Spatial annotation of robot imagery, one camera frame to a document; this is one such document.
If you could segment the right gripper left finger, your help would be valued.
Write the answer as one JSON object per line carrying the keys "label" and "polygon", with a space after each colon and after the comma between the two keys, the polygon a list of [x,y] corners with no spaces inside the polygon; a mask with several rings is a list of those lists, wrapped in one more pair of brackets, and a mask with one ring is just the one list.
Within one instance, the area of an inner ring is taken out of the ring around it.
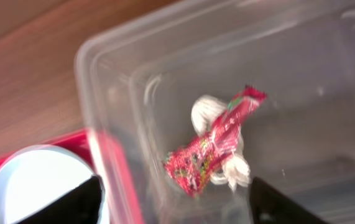
{"label": "right gripper left finger", "polygon": [[102,180],[92,175],[75,189],[18,224],[97,224],[102,200]]}

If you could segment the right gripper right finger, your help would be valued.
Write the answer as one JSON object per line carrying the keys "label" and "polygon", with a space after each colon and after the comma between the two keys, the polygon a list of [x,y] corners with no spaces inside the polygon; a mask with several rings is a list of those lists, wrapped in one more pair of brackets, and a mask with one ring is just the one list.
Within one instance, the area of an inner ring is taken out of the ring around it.
{"label": "right gripper right finger", "polygon": [[249,186],[249,208],[254,224],[328,224],[259,177]]}

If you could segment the white tissue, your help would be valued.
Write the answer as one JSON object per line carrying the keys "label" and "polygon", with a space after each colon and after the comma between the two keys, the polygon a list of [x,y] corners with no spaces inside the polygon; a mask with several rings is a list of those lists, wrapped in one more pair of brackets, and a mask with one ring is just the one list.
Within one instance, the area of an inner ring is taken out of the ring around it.
{"label": "white tissue", "polygon": [[[191,109],[191,121],[197,135],[209,131],[216,118],[227,108],[227,104],[213,96],[199,97]],[[239,134],[237,149],[233,157],[222,165],[222,172],[215,171],[210,181],[215,185],[228,184],[234,192],[238,185],[247,187],[250,183],[250,167],[243,157],[244,141]]]}

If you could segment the red snack wrapper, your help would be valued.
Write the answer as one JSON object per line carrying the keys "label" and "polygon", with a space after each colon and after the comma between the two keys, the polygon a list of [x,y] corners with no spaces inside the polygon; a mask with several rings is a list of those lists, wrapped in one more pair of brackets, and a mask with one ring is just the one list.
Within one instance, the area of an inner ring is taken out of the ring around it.
{"label": "red snack wrapper", "polygon": [[227,103],[209,131],[197,135],[187,146],[169,152],[162,165],[184,192],[197,197],[210,181],[210,175],[222,172],[222,165],[233,157],[242,123],[267,98],[266,93],[246,86]]}

